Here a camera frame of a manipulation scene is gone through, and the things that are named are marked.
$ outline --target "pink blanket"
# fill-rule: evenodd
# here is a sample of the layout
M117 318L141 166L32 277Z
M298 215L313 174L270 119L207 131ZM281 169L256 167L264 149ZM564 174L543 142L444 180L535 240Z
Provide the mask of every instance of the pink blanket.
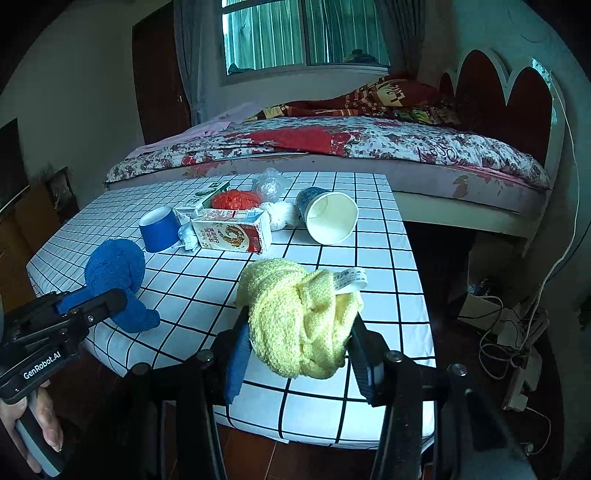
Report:
M249 118L255 115L261 107L255 103L243 103L242 105L232 108L220 115L212 118L211 120L204 122L195 127L191 127L185 130L183 133L175 135L173 137L165 138L159 142L152 143L150 145L143 145L133 150L132 153L125 157L126 160L137 158L145 153L154 152L164 147L171 147L183 142L189 142L191 140L197 140L198 138L210 137L216 135L230 126L232 123L239 124L245 118Z

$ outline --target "white cable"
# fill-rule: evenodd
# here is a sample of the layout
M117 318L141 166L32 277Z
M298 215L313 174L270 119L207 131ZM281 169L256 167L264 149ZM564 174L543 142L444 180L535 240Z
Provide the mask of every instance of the white cable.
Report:
M531 311L530 320L527 323L527 332L526 332L525 337L523 339L523 343L519 347L519 350L521 350L524 347L525 343L527 342L527 339L530 336L531 324L532 324L532 321L534 320L535 311L538 309L538 306L540 305L540 299L542 297L542 291L544 290L544 287L546 285L546 282L550 278L550 275L552 275L552 272L554 271L554 269L558 266L559 263L562 262L562 260L565 259L567 253L569 253L570 248L573 246L574 237L577 234L577 217L579 215L579 200L580 200L580 197L581 197L581 184L579 182L579 164L577 164L577 157L574 154L574 138L573 138L573 131L570 129L569 118L566 116L566 109L564 108L564 104L562 103L562 99L560 98L560 95L557 94L557 97L558 97L558 101L560 102L560 106L562 108L562 112L564 113L564 120L566 122L566 126L567 126L567 128L569 130L570 146L571 146L571 149L572 149L572 152L573 152L574 169L575 169L575 171L577 173L577 208L574 211L573 235L571 236L569 245L564 250L564 253L562 254L562 256L556 262L554 262L554 265L552 265L552 268L550 269L550 271L548 272L548 274L544 277L544 279L543 279L543 281L542 281L542 283L540 285L540 288L537 291L537 294L535 296L535 306L533 307L533 309Z
M546 441L544 442L544 444L540 447L540 449L537 452L530 453L530 455L537 455L542 450L544 450L546 445L548 445L548 441L550 440L550 435L552 435L552 422L550 421L550 419L546 415L544 415L543 413L540 413L537 410L534 410L533 408L526 407L525 409L532 411L534 413L537 413L539 416L544 417L546 420L548 420L548 436L546 437Z
M494 346L499 348L500 350L503 350L507 355L507 351L501 346L501 345L497 345L496 343L487 343L486 345L482 345L482 342L484 342L484 340L486 339L486 336L491 333L493 331L493 329L495 328L495 326L497 326L497 324L499 323L500 319L501 319L501 314L503 312L503 301L499 298L499 297L495 297L493 295L487 295L487 296L483 296L483 297L479 297L480 299L492 299L492 300L496 300L497 302L499 302L499 304L501 305L501 308L498 310L499 314L496 317L495 323L492 324L492 326L484 333L484 335L482 335L482 337L480 338L480 343L478 344L478 361L480 362L480 366L482 367L482 369L484 370L484 372L491 378L495 379L495 380L503 380L507 374L507 371L509 370L509 358L498 358L496 356L490 355L489 353L486 353L484 348L487 346ZM492 374L491 372L488 371L488 369L484 366L484 363L482 362L482 354L485 354L488 358L491 358L493 360L497 360L499 362L505 362L505 371L503 372L503 375L501 377Z

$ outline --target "human hand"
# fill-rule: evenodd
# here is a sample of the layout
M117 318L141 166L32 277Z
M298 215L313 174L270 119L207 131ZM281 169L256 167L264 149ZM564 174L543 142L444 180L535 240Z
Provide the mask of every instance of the human hand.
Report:
M33 405L33 415L41 426L43 438L45 438L47 444L50 445L56 452L59 452L61 451L61 447L63 445L64 436L57 417L53 411L53 402L51 401L51 398L45 389L45 387L48 385L49 380L35 392L37 398L35 404ZM39 473L41 472L41 465L39 465L39 462L37 462L31 452L27 450L17 431L15 430L15 423L25 413L27 404L28 402L26 397L14 405L7 405L2 400L0 400L0 420L12 438L12 441L17 446L18 450L27 460L27 463L31 469L35 473Z

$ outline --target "table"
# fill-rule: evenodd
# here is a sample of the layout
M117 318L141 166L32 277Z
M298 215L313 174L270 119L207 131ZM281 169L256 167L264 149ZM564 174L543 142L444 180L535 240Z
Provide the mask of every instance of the table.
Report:
M96 325L85 340L92 355L123 376L134 364L154 368L177 364L208 348L216 334L229 329L238 311L233 306L240 272L247 262L285 257L308 270L341 271L365 267L362 317L381 333L391 349L435 366L431 330L421 282L394 195L384 175L363 173L285 173L291 186L285 199L316 185L347 193L359 206L356 231L345 242L321 246L305 228L273 232L265 255L183 248L145 253L146 274L139 299L156 308L159 327L129 334L110 319ZM256 175L170 181L105 192L68 221L27 265L38 295L74 290L84 284L89 255L109 238L129 238L140 247L138 219L161 205L175 205L213 181L250 190ZM216 420L278 440L319 445L374 448L384 408L372 408L359 393L349 360L328 380L286 379L271 372L252 354L240 395L228 408L215 407ZM424 404L424 445L434 429L433 404Z

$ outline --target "cardboard box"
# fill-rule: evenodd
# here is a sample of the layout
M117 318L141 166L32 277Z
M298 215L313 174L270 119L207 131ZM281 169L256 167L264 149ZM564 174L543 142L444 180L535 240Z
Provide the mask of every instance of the cardboard box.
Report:
M213 181L178 202L174 211L181 224L186 223L186 221L183 222L183 218L193 220L202 215L205 209L211 208L213 197L218 193L227 192L229 189L229 181Z
M264 253L271 246L269 214L264 210L213 210L192 220L202 248Z

